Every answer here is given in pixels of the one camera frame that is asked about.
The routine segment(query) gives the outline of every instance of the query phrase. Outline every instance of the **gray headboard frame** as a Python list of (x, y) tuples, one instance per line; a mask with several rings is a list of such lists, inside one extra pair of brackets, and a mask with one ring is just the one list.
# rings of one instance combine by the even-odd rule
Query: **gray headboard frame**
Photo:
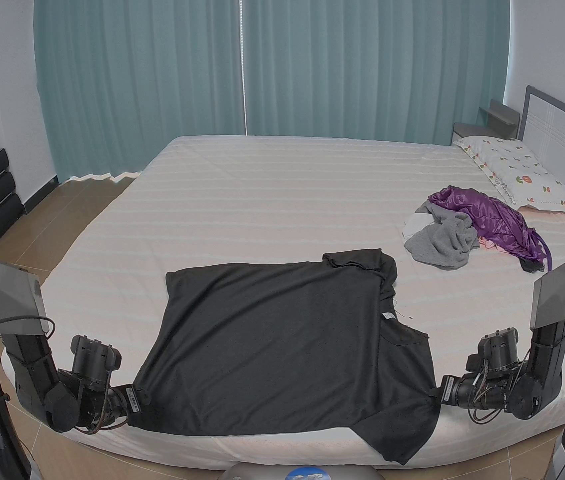
[(527, 85), (527, 90), (525, 91), (525, 106), (523, 107), (523, 115), (521, 117), (521, 126), (520, 126), (520, 130), (518, 132), (518, 140), (521, 140), (521, 141), (525, 137), (525, 126), (527, 124), (527, 112), (528, 112), (528, 109), (529, 109), (529, 100), (530, 100), (530, 97), (532, 95), (536, 96), (537, 98), (540, 98), (541, 100), (546, 101), (550, 105), (552, 105), (552, 106), (558, 108), (559, 110), (562, 110), (563, 112), (565, 112), (565, 103), (554, 98), (553, 96), (550, 96), (549, 94), (547, 94), (543, 91), (536, 89), (536, 87), (533, 87), (531, 85)]

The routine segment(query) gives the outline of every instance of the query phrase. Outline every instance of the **label sticker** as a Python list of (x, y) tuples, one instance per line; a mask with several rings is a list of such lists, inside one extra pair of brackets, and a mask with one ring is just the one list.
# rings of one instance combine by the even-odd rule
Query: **label sticker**
[(294, 469), (285, 480), (331, 480), (331, 476), (320, 468), (302, 467)]
[(454, 387), (454, 377), (449, 377), (447, 379), (447, 386), (445, 386), (445, 395), (443, 396), (444, 401), (449, 401), (449, 396), (452, 394), (452, 388)]
[(140, 412), (140, 407), (138, 407), (138, 401), (136, 400), (136, 395), (133, 392), (133, 388), (127, 388), (127, 398), (129, 399), (129, 403), (131, 404), (131, 410), (133, 412)]

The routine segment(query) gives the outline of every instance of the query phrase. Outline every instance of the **blue sticker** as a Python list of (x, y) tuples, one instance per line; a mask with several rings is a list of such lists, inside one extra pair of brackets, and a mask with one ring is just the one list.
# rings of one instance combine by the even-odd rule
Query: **blue sticker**
[(294, 469), (285, 480), (331, 480), (331, 476), (319, 468), (302, 467)]

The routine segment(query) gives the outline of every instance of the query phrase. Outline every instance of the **black t-shirt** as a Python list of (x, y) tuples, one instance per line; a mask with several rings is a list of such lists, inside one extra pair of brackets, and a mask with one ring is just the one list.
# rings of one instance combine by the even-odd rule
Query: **black t-shirt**
[(195, 436), (349, 427), (406, 463), (439, 406), (427, 335), (395, 317), (396, 277), (380, 249), (168, 273), (163, 323), (134, 382), (151, 404), (129, 424)]

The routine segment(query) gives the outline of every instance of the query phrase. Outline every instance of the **white label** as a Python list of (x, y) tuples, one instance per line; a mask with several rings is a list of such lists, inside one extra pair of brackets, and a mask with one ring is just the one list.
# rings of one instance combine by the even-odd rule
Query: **white label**
[(447, 379), (447, 386), (445, 386), (445, 395), (443, 396), (444, 401), (449, 401), (449, 396), (452, 394), (452, 388), (454, 387), (454, 377), (449, 377)]
[(138, 401), (136, 400), (136, 396), (133, 393), (133, 388), (127, 388), (127, 398), (129, 399), (129, 403), (131, 404), (131, 410), (133, 412), (140, 412), (140, 407), (138, 407)]

